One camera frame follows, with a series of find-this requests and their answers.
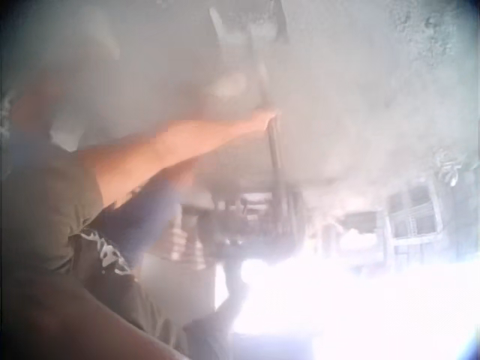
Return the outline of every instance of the bright light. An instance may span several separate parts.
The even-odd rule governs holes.
[[[314,256],[244,273],[252,289],[235,330],[317,333],[317,359],[456,359],[480,324],[478,260],[373,280]]]

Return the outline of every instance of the window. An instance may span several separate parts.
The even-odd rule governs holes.
[[[391,234],[413,239],[438,232],[437,216],[428,184],[415,184],[388,198]]]
[[[437,232],[435,215],[429,214],[415,218],[417,235],[428,235]]]
[[[420,206],[431,201],[427,185],[411,187],[408,190],[411,206]]]

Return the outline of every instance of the t-shirt sleeve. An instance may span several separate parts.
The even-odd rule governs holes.
[[[68,269],[68,239],[102,209],[93,173],[74,154],[57,148],[1,183],[2,262],[55,271]]]

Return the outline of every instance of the man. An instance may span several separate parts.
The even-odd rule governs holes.
[[[39,100],[49,94],[44,85],[40,81],[31,96],[16,102],[13,128],[29,129],[25,125],[49,111],[50,102]],[[3,341],[16,354],[37,358],[175,359],[137,328],[195,359],[193,349],[201,352],[204,343],[190,336],[189,349],[188,336],[165,320],[112,243],[84,228],[161,170],[262,132],[274,115],[256,111],[236,122],[187,119],[73,154],[43,144],[30,149],[32,156],[12,161],[1,184]],[[238,307],[238,301],[226,307]],[[221,326],[226,313],[232,314],[212,316],[215,325],[208,329]],[[200,334],[192,329],[203,324],[191,324],[186,333]]]

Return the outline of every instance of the forearm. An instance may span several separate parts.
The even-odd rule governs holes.
[[[259,128],[253,121],[180,121],[153,136],[132,136],[116,144],[83,149],[77,154],[95,173],[106,207],[162,169],[256,131]]]

